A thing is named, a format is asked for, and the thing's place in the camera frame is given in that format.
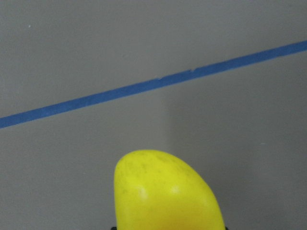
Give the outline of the yellow mango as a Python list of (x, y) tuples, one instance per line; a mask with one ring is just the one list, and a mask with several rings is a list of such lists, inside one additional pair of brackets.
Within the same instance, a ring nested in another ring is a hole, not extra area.
[(119, 230), (224, 230), (214, 193), (180, 158), (158, 150), (123, 156), (114, 172)]

